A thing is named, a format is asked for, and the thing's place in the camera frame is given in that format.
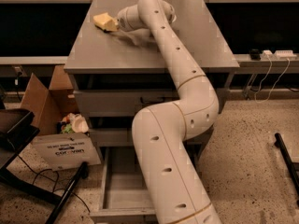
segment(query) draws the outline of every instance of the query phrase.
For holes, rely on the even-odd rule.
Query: black stand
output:
[[[18,146],[19,148],[15,152],[7,151],[0,148],[0,182],[14,189],[18,189],[25,193],[28,193],[29,195],[35,196],[38,199],[42,199],[47,203],[54,204],[55,208],[53,209],[52,213],[50,214],[50,217],[46,222],[47,224],[51,224],[54,223],[55,219],[64,207],[64,204],[71,195],[73,189],[75,188],[80,178],[86,178],[88,176],[88,167],[86,162],[83,162],[81,164],[76,174],[73,176],[73,178],[65,188],[63,196],[56,195],[52,192],[49,192],[47,190],[41,189],[37,186],[20,180],[18,177],[12,174],[7,169],[7,167],[18,156],[18,154],[21,153],[21,151],[32,141],[32,139],[38,134],[38,132],[38,128],[35,128],[33,126],[29,126],[28,128],[26,128],[24,132],[26,133],[26,135],[23,137],[22,144]]]
[[[280,148],[282,157],[288,167],[289,173],[292,178],[292,182],[295,185],[297,193],[299,195],[299,163],[292,162],[291,157],[289,155],[288,149],[286,148],[280,133],[275,133],[275,137],[277,141],[275,142],[275,146]]]

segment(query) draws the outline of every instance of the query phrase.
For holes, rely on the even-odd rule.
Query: black metal leg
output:
[[[87,177],[87,162],[83,162],[81,166],[78,168],[76,174],[73,176],[72,180],[68,183],[63,196],[61,197],[60,202],[55,206],[54,210],[50,214],[46,224],[52,224],[54,223],[55,219],[59,215],[60,211],[64,207],[64,204],[66,203],[69,196],[72,194],[73,189],[75,188],[76,184],[80,180],[80,178],[86,178]]]
[[[289,173],[292,178],[292,182],[295,185],[297,193],[299,195],[299,177],[297,172],[299,171],[299,163],[292,162],[291,157],[289,155],[288,149],[286,148],[280,133],[275,133],[275,137],[277,141],[275,142],[275,146],[280,148],[282,157],[288,167]]]
[[[49,192],[47,190],[41,189],[37,186],[20,180],[6,168],[0,170],[0,182],[7,184],[14,189],[18,189],[28,193],[29,195],[35,196],[38,199],[42,197],[44,201],[54,205],[58,204],[61,199],[60,196],[52,192]]]

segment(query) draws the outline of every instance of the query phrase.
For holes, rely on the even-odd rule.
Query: gray tabletop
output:
[[[148,29],[104,33],[93,16],[118,12],[138,0],[93,0],[64,67],[69,74],[164,72],[164,59]],[[205,0],[165,0],[176,10],[173,30],[203,68],[239,67]]]

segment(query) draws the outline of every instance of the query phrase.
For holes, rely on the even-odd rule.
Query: floor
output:
[[[299,161],[299,99],[263,103],[230,100],[215,123],[215,130],[199,161],[201,179],[223,223],[299,223],[298,198],[292,180],[274,146],[281,133],[294,161]],[[21,157],[37,172],[48,165],[29,145]],[[20,159],[9,170],[33,182],[33,174]],[[99,209],[102,165],[90,167],[75,193],[91,211]],[[74,173],[60,171],[56,189]],[[43,173],[56,178],[52,171]],[[53,189],[54,183],[39,177],[36,185]],[[53,206],[0,184],[0,223],[44,223]],[[56,223],[93,223],[87,207],[76,196],[67,202]]]

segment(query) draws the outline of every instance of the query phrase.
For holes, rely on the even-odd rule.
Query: electrical outlet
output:
[[[16,75],[19,77],[27,77],[26,72],[24,71],[24,69],[22,68],[21,65],[14,65],[12,66],[16,72]]]

